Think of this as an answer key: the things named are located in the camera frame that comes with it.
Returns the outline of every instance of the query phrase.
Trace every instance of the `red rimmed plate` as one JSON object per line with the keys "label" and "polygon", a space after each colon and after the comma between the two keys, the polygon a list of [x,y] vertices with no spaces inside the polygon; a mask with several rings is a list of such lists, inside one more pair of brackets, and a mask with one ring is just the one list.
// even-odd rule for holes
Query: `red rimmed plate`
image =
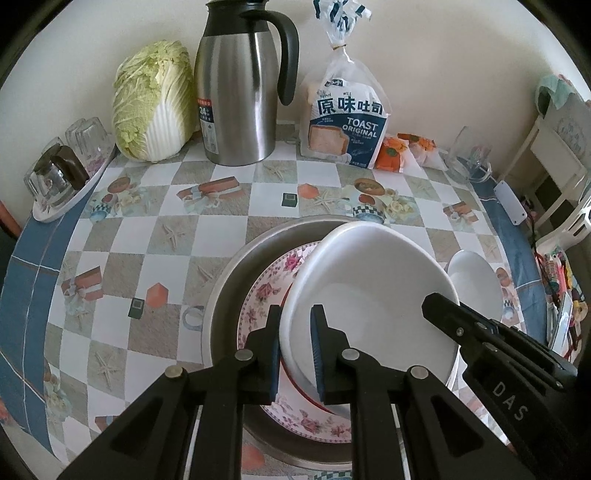
{"label": "red rimmed plate", "polygon": [[[257,278],[240,312],[238,348],[244,347],[251,331],[265,326],[270,305],[283,305],[298,270],[317,244],[314,242],[294,248],[275,260]],[[305,398],[290,380],[283,362],[279,368],[277,398],[262,409],[282,427],[300,436],[325,443],[351,442],[350,420],[334,415]]]}

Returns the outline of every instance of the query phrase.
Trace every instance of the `white plate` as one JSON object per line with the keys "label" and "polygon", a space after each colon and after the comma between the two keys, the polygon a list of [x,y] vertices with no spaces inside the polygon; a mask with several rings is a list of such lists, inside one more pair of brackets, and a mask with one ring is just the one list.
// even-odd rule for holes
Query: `white plate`
{"label": "white plate", "polygon": [[449,261],[447,274],[460,301],[486,318],[501,321],[503,293],[495,271],[480,255],[460,250]]}
{"label": "white plate", "polygon": [[[448,382],[457,344],[429,323],[421,305],[439,292],[458,303],[445,271],[413,241],[370,222],[342,225],[302,265],[285,301],[281,354],[291,377],[319,402],[310,339],[310,309],[324,306],[329,326],[382,365],[406,371],[424,365]],[[328,407],[349,417],[349,406]]]}

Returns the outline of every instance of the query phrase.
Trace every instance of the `bag of toast bread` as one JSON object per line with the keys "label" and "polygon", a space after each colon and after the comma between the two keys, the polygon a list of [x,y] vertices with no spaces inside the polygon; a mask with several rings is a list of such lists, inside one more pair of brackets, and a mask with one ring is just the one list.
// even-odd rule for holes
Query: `bag of toast bread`
{"label": "bag of toast bread", "polygon": [[372,168],[386,133],[390,103],[359,60],[345,51],[357,20],[371,12],[355,0],[313,0],[333,52],[302,83],[300,151],[305,157]]}

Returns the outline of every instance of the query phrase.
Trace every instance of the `metal bowl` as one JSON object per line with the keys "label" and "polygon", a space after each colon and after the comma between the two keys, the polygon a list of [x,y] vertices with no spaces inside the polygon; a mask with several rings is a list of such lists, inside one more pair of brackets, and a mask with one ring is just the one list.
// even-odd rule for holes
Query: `metal bowl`
{"label": "metal bowl", "polygon": [[[283,223],[259,235],[230,260],[205,309],[202,331],[206,367],[236,351],[236,331],[244,299],[259,275],[277,258],[300,245],[322,240],[354,218],[318,215]],[[261,407],[245,406],[244,427],[265,453],[290,465],[317,470],[351,468],[350,443],[323,443],[289,432]]]}

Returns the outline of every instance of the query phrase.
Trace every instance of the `jug label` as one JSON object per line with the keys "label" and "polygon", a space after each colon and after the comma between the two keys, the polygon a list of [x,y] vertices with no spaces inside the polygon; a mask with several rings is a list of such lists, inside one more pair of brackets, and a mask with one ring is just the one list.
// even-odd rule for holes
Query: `jug label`
{"label": "jug label", "polygon": [[201,122],[203,146],[217,155],[217,137],[216,127],[213,123],[212,101],[207,98],[198,98],[197,103],[199,104],[199,121]]}

